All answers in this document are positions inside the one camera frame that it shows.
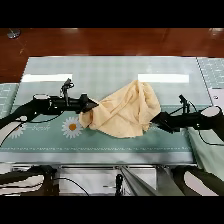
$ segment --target daisy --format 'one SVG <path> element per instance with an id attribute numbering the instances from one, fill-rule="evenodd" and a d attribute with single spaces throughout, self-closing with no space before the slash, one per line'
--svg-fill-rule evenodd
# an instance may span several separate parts
<path id="1" fill-rule="evenodd" d="M 17 138 L 17 137 L 19 137 L 20 135 L 22 135 L 23 134 L 23 131 L 25 131 L 26 130 L 26 127 L 27 127 L 27 125 L 26 124 L 21 124 L 19 127 L 17 127 L 10 135 L 9 135 L 9 137 L 10 138 Z"/>
<path id="2" fill-rule="evenodd" d="M 66 135 L 66 138 L 70 137 L 75 138 L 82 134 L 81 130 L 83 130 L 82 126 L 78 121 L 78 117 L 69 117 L 63 122 L 62 131 L 64 132 L 63 135 Z"/>

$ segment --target table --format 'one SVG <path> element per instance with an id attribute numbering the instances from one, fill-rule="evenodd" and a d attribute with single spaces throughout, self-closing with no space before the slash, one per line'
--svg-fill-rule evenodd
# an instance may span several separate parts
<path id="1" fill-rule="evenodd" d="M 150 83 L 162 111 L 180 107 L 178 96 L 183 94 L 198 109 L 211 101 L 194 57 L 148 56 L 65 56 L 31 57 L 13 104 L 13 109 L 39 94 L 59 95 L 63 81 L 25 82 L 29 75 L 43 80 L 56 74 L 72 76 L 75 88 L 69 96 L 78 98 L 88 93 L 101 100 L 127 85 L 138 74 L 189 75 L 188 83 Z M 116 139 L 99 131 L 81 130 L 75 138 L 66 138 L 62 124 L 77 115 L 65 112 L 56 120 L 43 124 L 25 124 L 19 133 L 11 135 L 2 145 L 0 162 L 63 163 L 63 164 L 183 164 L 194 162 L 188 133 L 182 130 L 173 135 L 152 127 L 141 137 Z M 39 116 L 35 121 L 47 120 Z"/>

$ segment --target towel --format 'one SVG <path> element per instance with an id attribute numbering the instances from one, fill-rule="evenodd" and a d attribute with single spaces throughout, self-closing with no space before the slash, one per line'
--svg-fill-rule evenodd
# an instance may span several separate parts
<path id="1" fill-rule="evenodd" d="M 99 106 L 80 113 L 80 124 L 117 138 L 142 136 L 143 130 L 149 129 L 149 122 L 161 111 L 152 87 L 138 80 L 95 102 Z"/>

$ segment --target crumpled cloth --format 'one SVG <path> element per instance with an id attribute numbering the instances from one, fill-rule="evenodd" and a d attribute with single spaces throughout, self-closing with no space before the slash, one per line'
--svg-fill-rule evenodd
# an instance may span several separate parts
<path id="1" fill-rule="evenodd" d="M 80 113 L 80 124 L 117 138 L 142 136 L 143 130 L 149 129 L 149 122 L 161 111 L 152 87 L 138 80 L 100 102 L 93 101 L 99 106 Z"/>

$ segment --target yellow towel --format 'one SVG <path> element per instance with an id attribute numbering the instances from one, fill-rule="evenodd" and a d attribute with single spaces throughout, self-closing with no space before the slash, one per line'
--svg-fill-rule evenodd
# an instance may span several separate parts
<path id="1" fill-rule="evenodd" d="M 152 87 L 138 80 L 97 103 L 98 107 L 79 115 L 80 124 L 117 138 L 142 136 L 161 111 Z"/>

